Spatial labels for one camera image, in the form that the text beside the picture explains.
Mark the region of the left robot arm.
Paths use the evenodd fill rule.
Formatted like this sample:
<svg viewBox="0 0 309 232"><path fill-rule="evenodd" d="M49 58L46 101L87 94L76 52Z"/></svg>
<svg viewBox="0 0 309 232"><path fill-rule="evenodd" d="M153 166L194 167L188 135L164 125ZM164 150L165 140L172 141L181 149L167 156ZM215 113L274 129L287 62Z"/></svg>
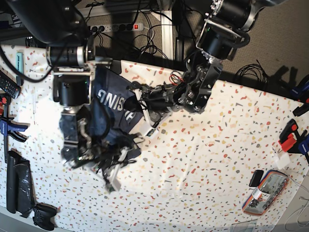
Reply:
<svg viewBox="0 0 309 232"><path fill-rule="evenodd" d="M196 43L187 70L177 81L151 87L133 82L130 90L136 100L126 102L132 110L143 113L140 133L152 138L173 112L181 109L201 114L211 96L212 88L222 72L222 62L232 60L235 52L250 42L248 32L259 12L274 3L268 0L214 0L212 12Z"/></svg>

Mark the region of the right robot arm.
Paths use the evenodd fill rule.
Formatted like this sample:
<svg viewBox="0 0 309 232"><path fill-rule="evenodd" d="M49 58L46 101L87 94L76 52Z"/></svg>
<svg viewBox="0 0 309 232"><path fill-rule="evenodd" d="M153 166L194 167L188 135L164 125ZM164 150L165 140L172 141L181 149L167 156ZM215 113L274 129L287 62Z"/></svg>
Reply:
<svg viewBox="0 0 309 232"><path fill-rule="evenodd" d="M94 93L97 69L93 34L71 0L10 0L9 7L26 29L46 44L53 76L53 100L63 107L59 121L64 144L61 156L73 169L87 166L102 172L108 192L119 191L119 170L138 151L134 135L119 133L113 141L108 110Z"/></svg>

